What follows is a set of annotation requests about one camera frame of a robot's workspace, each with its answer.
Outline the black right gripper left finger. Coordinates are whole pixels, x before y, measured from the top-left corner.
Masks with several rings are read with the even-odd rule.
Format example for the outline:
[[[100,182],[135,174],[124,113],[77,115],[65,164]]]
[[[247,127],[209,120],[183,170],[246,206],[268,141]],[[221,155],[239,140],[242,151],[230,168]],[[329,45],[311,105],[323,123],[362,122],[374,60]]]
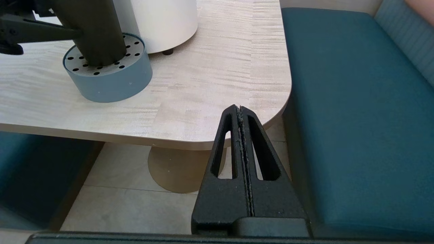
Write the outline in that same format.
[[[251,215],[240,114],[240,108],[231,105],[221,115],[191,216],[191,232],[194,235],[227,235],[235,221]],[[231,140],[232,178],[220,179],[226,133],[230,133]]]

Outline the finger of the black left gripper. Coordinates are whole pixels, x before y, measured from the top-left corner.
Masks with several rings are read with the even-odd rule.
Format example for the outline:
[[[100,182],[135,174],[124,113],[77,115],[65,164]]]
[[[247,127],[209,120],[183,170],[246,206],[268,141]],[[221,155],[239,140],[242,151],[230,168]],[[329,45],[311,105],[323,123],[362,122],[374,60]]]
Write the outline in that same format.
[[[74,40],[80,37],[80,29],[70,29],[21,16],[1,17],[1,41],[7,44]]]
[[[50,0],[1,0],[0,13],[18,16],[36,13],[39,16],[55,16]]]

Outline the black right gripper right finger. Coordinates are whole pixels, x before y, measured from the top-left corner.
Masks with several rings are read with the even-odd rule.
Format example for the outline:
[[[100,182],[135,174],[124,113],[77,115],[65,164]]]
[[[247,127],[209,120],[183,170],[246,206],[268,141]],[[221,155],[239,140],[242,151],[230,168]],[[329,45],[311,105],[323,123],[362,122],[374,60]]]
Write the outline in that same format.
[[[306,220],[306,212],[262,123],[246,107],[240,107],[240,114],[243,170],[250,215]]]

